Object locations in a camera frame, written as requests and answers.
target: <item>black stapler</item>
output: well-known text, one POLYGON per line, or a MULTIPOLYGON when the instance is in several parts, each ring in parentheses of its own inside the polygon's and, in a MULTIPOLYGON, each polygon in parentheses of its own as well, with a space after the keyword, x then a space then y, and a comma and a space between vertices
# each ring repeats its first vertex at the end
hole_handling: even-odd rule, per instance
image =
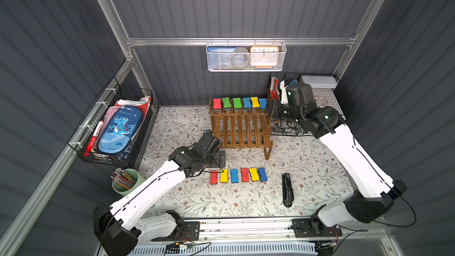
POLYGON ((294 191, 292 190, 291 185, 291 175, 289 173, 284 173, 282 175, 283 181, 283 205, 287 208, 292 206, 294 201, 294 191))

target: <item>red eraser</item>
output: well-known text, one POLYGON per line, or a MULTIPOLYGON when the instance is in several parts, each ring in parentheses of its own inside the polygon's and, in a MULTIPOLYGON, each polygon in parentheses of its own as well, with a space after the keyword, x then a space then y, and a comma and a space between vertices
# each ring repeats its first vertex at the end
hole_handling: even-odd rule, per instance
POLYGON ((218 184, 218 170, 210 171, 210 184, 216 185, 218 184))
POLYGON ((248 173, 248 168, 242 168, 242 182, 250 181, 250 173, 248 173))
POLYGON ((220 98, 213 99, 213 109, 221 110, 221 99, 220 98))

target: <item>dinosaur pencil case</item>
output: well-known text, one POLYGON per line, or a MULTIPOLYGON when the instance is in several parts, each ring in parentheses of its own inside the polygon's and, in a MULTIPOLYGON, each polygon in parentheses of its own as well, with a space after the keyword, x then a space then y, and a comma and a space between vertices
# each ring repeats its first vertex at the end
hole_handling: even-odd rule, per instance
POLYGON ((115 112, 98 140, 98 151, 111 155, 123 155, 142 122, 142 111, 125 106, 115 112))

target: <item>clock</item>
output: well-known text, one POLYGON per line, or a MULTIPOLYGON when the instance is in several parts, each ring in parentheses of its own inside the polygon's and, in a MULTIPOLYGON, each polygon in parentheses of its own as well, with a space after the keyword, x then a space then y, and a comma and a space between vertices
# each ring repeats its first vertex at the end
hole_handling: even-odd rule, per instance
POLYGON ((279 48, 276 46, 253 46, 250 48, 251 66, 276 66, 279 48))

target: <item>white mesh basket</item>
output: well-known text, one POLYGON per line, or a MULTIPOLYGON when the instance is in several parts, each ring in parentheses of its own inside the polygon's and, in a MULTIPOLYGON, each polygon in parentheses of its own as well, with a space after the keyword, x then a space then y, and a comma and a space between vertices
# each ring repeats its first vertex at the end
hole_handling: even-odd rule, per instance
POLYGON ((209 71, 282 71, 284 41, 226 39, 206 44, 209 71))

